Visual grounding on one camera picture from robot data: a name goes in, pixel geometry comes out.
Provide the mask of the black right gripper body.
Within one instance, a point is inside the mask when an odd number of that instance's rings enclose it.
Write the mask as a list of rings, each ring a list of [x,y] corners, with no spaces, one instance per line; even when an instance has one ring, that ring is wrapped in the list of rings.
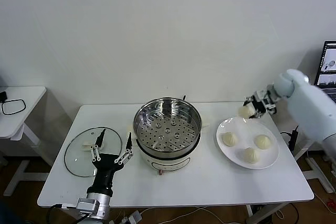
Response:
[[[255,97],[255,100],[256,100],[255,111],[264,112],[264,114],[265,114],[268,111],[268,107],[270,105],[269,98],[264,97],[262,99],[259,99],[259,98]]]

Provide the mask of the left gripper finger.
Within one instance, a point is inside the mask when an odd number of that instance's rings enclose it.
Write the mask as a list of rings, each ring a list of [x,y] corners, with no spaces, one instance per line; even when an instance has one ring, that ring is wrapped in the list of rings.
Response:
[[[114,161],[115,164],[125,165],[133,156],[132,133],[129,133],[125,151]]]
[[[105,131],[106,131],[106,129],[103,129],[102,132],[100,133],[100,135],[97,137],[95,144],[90,146],[91,157],[92,157],[93,162],[101,160],[101,158],[100,158],[100,148],[101,148],[102,143],[103,143],[103,138],[104,138]]]

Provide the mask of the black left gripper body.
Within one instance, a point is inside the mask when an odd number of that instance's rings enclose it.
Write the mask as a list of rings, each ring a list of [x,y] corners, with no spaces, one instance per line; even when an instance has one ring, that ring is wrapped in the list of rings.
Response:
[[[100,161],[93,162],[94,167],[97,169],[93,184],[88,188],[88,193],[98,193],[112,196],[112,181],[115,172],[124,168],[124,164],[114,162],[119,158],[114,154],[100,154]]]

